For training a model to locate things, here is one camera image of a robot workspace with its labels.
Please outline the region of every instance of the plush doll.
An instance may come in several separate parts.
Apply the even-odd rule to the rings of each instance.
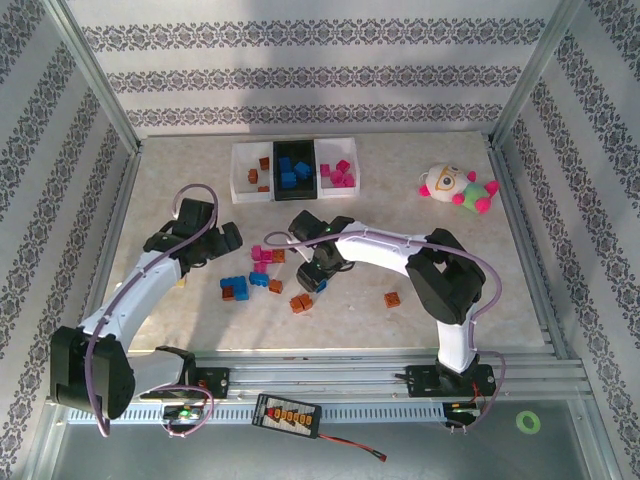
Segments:
[[[420,195],[433,197],[441,202],[453,202],[478,213],[486,213],[491,208],[491,198],[500,185],[496,180],[482,186],[476,181],[476,172],[465,175],[462,170],[451,165],[435,165],[420,176]]]

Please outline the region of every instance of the beige surface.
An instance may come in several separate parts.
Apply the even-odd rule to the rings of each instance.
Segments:
[[[283,137],[269,137],[266,140]],[[249,249],[273,230],[286,230],[302,209],[331,221],[336,215],[385,230],[431,233],[450,230],[469,251],[498,270],[504,294],[476,329],[479,346],[543,344],[531,299],[499,196],[492,210],[478,216],[464,208],[420,197],[418,177],[428,166],[452,162],[491,180],[491,167],[478,133],[358,135],[361,195],[355,199],[233,205],[229,192],[231,146],[264,137],[153,138],[144,155],[118,245],[108,292],[133,267],[145,240],[170,219],[174,193],[204,182],[220,197],[219,223],[234,221],[244,246],[205,268],[193,270],[184,288],[173,288],[157,305],[133,341],[132,350],[172,345],[191,351],[252,348],[435,347],[436,323],[422,309],[408,278],[359,264],[336,275],[314,296],[314,307],[294,315],[289,299],[303,292],[295,280],[301,257],[287,252],[285,265],[268,274],[285,284],[282,295],[250,286],[246,302],[223,302],[219,280],[248,275]],[[206,194],[193,191],[195,198]],[[387,309],[384,294],[397,291],[402,304]],[[490,280],[481,303],[490,298]]]

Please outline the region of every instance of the white wall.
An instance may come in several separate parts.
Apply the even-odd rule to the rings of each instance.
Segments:
[[[129,158],[37,1],[0,0],[0,479],[19,477]]]
[[[140,136],[488,132],[557,0],[70,0]]]
[[[640,478],[639,23],[633,2],[585,3],[504,146],[625,478]]]

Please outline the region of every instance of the green washer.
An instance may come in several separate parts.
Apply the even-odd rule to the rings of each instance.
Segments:
[[[528,427],[524,424],[524,419],[528,418],[533,423],[533,426]],[[516,427],[522,433],[526,433],[527,435],[535,435],[540,431],[540,418],[533,412],[529,410],[524,410],[516,415]]]

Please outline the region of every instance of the wire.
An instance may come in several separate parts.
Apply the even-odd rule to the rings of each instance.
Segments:
[[[319,438],[323,438],[325,440],[329,440],[330,442],[335,442],[335,443],[339,443],[341,445],[347,445],[349,447],[357,447],[357,448],[361,448],[362,450],[364,450],[365,452],[369,452],[371,455],[373,455],[374,457],[376,457],[378,460],[380,460],[381,462],[386,462],[387,461],[387,456],[382,453],[379,452],[378,450],[374,450],[371,447],[368,447],[366,445],[363,445],[361,443],[356,443],[356,442],[352,442],[350,440],[345,440],[343,438],[338,438],[338,437],[330,437],[329,435],[322,435],[322,434],[318,434]]]
[[[278,231],[278,232],[271,232],[268,235],[266,235],[264,237],[263,242],[266,245],[270,247],[275,247],[275,248],[300,248],[300,247],[309,247],[309,246],[316,245],[318,243],[322,243],[330,240],[335,241],[335,240],[350,239],[350,238],[371,238],[373,240],[379,240],[381,242],[393,242],[395,244],[397,244],[398,241],[401,240],[402,243],[404,243],[406,246],[429,248],[431,250],[447,252],[453,255],[457,255],[459,257],[466,258],[468,260],[476,262],[483,268],[483,270],[486,270],[487,272],[489,272],[489,274],[493,278],[493,281],[496,285],[496,291],[493,294],[493,298],[491,300],[489,300],[482,308],[478,309],[474,314],[471,315],[470,325],[469,325],[469,348],[471,348],[473,351],[475,351],[479,355],[492,355],[492,356],[498,357],[501,363],[500,378],[496,383],[496,389],[493,392],[493,395],[489,399],[489,402],[486,404],[484,411],[480,414],[480,416],[468,427],[464,425],[457,429],[454,429],[453,427],[451,427],[451,431],[463,432],[466,434],[468,431],[476,428],[476,426],[486,418],[487,414],[489,413],[494,403],[496,402],[496,399],[498,398],[498,394],[500,393],[500,389],[502,388],[502,384],[504,383],[504,377],[507,370],[507,363],[504,359],[504,356],[500,352],[496,352],[494,350],[477,350],[475,347],[475,342],[473,338],[474,329],[475,329],[476,322],[478,321],[478,317],[488,312],[496,303],[498,303],[498,300],[502,295],[502,281],[500,280],[500,276],[498,275],[498,272],[496,272],[495,268],[493,268],[487,261],[469,252],[466,252],[464,250],[459,250],[457,248],[446,247],[444,245],[429,243],[422,240],[413,240],[413,239],[408,239],[402,236],[397,236],[397,235],[394,236],[394,235],[389,235],[387,233],[376,232],[371,230],[357,230],[352,232],[333,233],[330,235],[324,235],[322,237],[314,238],[313,240],[307,240],[304,242],[296,242],[296,243],[287,243],[287,244],[272,242],[271,238],[276,235],[284,235],[289,240],[291,240],[291,236],[288,233]]]
[[[196,241],[198,238],[204,235],[213,225],[215,225],[218,219],[218,196],[216,195],[216,192],[214,192],[209,185],[205,185],[203,183],[191,183],[189,185],[182,187],[178,191],[178,193],[176,193],[175,197],[173,197],[173,204],[171,206],[171,212],[174,218],[177,218],[178,216],[178,210],[177,210],[178,200],[180,199],[180,197],[184,192],[192,188],[203,188],[207,190],[211,195],[211,198],[213,199],[213,211],[211,212],[211,218],[209,219],[207,224],[204,227],[202,227],[200,230],[198,230],[195,234],[193,234],[191,237],[180,242],[179,244],[175,245],[174,247],[170,248],[166,252],[162,253],[161,255],[158,255],[156,258],[151,260],[129,282],[122,285],[118,290],[118,292],[116,293],[113,300],[109,303],[109,305],[105,309],[105,312],[102,315],[102,318],[96,325],[96,328],[93,331],[91,338],[89,339],[89,345],[87,346],[87,352],[85,354],[85,360],[84,360],[84,378],[85,378],[85,383],[87,384],[87,395],[89,397],[89,403],[91,404],[91,409],[93,410],[93,413],[96,416],[96,421],[98,423],[98,430],[100,430],[100,433],[102,434],[103,437],[108,437],[111,429],[110,429],[109,419],[106,419],[104,417],[102,413],[102,407],[98,403],[98,396],[96,395],[94,381],[93,381],[93,352],[96,348],[96,343],[98,341],[100,332],[102,331],[104,326],[109,322],[109,318],[111,317],[111,314],[113,313],[115,308],[118,306],[120,301],[141,278],[144,278],[144,276],[149,272],[149,270],[151,270],[160,261],[169,257],[169,255],[177,252],[181,248],[184,248],[190,243],[193,243],[194,241]]]

